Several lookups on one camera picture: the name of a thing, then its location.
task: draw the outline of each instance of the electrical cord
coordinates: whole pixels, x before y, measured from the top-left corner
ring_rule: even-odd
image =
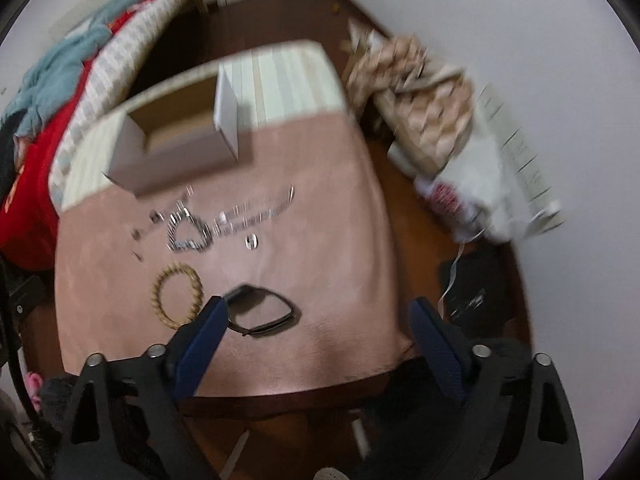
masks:
[[[453,263],[451,264],[451,269],[449,270],[449,285],[447,285],[446,290],[442,293],[442,296],[438,300],[438,314],[440,314],[440,317],[442,319],[444,319],[444,298],[446,297],[447,294],[450,293],[451,289],[453,288],[453,284],[456,282],[456,277],[458,276],[458,262],[462,257],[462,253],[465,250],[465,246],[467,244],[470,244],[471,242],[475,242],[476,240],[478,240],[478,238],[481,237],[485,231],[486,231],[486,227],[484,227],[477,235],[463,241],[458,247],[458,254],[456,256],[456,259],[453,260]]]

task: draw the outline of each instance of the wooden floor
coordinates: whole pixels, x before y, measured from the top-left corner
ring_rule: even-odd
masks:
[[[281,41],[318,41],[342,73],[348,55],[340,49],[340,42],[348,39],[350,17],[372,25],[348,0],[248,0],[211,8],[205,16],[195,10],[184,13],[174,19],[150,53],[130,95],[203,62]],[[440,296],[437,268],[455,256],[457,245],[420,205],[411,181],[389,163],[386,146],[379,141],[368,144],[396,241],[402,304],[417,296],[426,296],[435,304]],[[508,248],[503,255],[512,298],[524,312],[513,255]],[[516,328],[518,338],[528,340],[526,316]],[[45,376],[59,374],[62,360],[53,305],[31,315],[24,335],[30,369]],[[251,428],[252,436],[233,480],[311,479],[322,466],[350,470],[357,464],[352,418],[346,410],[324,410],[290,413],[262,422],[208,419],[189,420],[188,425],[218,470],[238,437]]]

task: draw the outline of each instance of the striped cushion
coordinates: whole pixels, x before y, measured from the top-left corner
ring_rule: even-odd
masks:
[[[219,70],[226,73],[238,99],[239,130],[347,109],[340,79],[318,43],[274,44],[211,61],[131,98],[86,133],[66,180],[62,211],[111,185],[103,172],[125,114]]]
[[[49,195],[60,214],[68,174],[92,124],[118,105],[164,28],[187,0],[143,4],[96,57],[82,98],[60,141],[49,173]]]

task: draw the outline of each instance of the red cloth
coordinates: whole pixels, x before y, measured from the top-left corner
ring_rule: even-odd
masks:
[[[116,34],[137,9],[126,10],[110,24]],[[49,172],[58,145],[84,93],[94,58],[84,62],[76,94],[47,123],[29,146],[21,174],[0,209],[0,251],[24,270],[52,269],[58,238],[58,213],[49,195]]]

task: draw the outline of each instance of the open box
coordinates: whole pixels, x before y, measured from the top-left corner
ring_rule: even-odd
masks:
[[[238,102],[223,72],[123,118],[106,177],[135,195],[238,161]]]

